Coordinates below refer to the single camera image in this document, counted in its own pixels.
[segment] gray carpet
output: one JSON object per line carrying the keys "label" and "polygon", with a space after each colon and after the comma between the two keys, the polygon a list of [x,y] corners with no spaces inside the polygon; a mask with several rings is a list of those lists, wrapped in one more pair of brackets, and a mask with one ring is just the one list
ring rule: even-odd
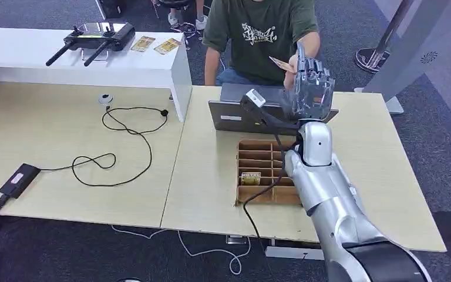
{"label": "gray carpet", "polygon": [[[166,11],[156,19],[149,0],[137,1],[124,18],[138,31],[167,31]],[[352,62],[354,52],[373,46],[386,19],[373,0],[317,1],[322,53],[337,79],[337,90],[365,85],[371,75]],[[0,27],[67,29],[100,20],[93,0],[0,0]],[[194,84],[203,83],[205,48],[190,40],[188,59]],[[432,212],[451,211],[451,110],[422,76],[400,95],[406,113],[395,126]],[[134,229],[149,234],[152,230]],[[225,246],[223,236],[183,233],[192,252],[226,247],[242,253],[245,246]],[[451,281],[451,258],[419,252],[433,281]],[[144,281],[326,281],[320,261],[269,258],[274,279],[258,243],[242,259],[243,272],[229,272],[230,257],[207,254],[189,258],[177,234],[168,231],[151,241],[115,233],[109,226],[24,219],[0,231],[1,281],[116,281],[136,276]]]}

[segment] robotic arm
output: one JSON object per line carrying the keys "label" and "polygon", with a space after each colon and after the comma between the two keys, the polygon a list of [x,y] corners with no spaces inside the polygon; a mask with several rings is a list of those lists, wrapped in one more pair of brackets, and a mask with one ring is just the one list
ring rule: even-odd
{"label": "robotic arm", "polygon": [[334,80],[322,63],[306,58],[298,44],[295,87],[285,95],[286,123],[263,111],[265,100],[254,89],[241,100],[243,108],[265,126],[297,130],[297,141],[284,155],[285,170],[298,190],[315,226],[330,282],[431,281],[423,264],[409,250],[392,242],[365,216],[336,154],[332,151],[329,115]]}

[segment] green t-shirt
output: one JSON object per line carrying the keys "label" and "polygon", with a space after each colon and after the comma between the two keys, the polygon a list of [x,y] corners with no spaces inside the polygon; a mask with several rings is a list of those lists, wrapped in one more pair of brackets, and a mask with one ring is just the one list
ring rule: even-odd
{"label": "green t-shirt", "polygon": [[314,0],[213,0],[203,44],[224,52],[231,39],[231,66],[249,80],[279,84],[284,71],[269,56],[287,62],[296,42],[317,31]]}

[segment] playing card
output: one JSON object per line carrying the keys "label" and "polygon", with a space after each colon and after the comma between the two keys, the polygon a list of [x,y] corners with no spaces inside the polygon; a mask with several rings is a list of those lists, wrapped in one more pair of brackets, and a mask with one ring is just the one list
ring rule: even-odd
{"label": "playing card", "polygon": [[170,51],[172,51],[173,49],[175,49],[179,45],[180,45],[179,41],[177,41],[173,38],[170,38],[169,40],[156,46],[154,50],[162,55],[165,55],[165,54],[169,53]]}
{"label": "playing card", "polygon": [[149,45],[151,45],[151,43],[153,43],[153,41],[154,41],[154,38],[148,37],[148,36],[143,36],[143,37],[139,38],[139,40],[130,48],[130,50],[144,52],[147,50]]}
{"label": "playing card", "polygon": [[293,69],[293,67],[289,63],[283,62],[281,60],[278,60],[278,59],[270,57],[270,56],[269,56],[269,59],[271,59],[280,69],[283,69],[287,72],[296,73],[296,71]]}

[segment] cardboard organizer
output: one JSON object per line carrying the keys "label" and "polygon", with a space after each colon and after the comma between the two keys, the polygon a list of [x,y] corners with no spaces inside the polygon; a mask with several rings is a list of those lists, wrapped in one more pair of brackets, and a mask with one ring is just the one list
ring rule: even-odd
{"label": "cardboard organizer", "polygon": [[[291,145],[292,142],[283,142],[284,152]],[[282,169],[281,151],[275,140],[239,141],[236,171],[236,205],[244,203],[249,197],[267,188],[280,174],[282,178],[276,186],[250,203],[301,204],[295,184]],[[243,172],[260,172],[260,185],[241,185],[241,174]]]}

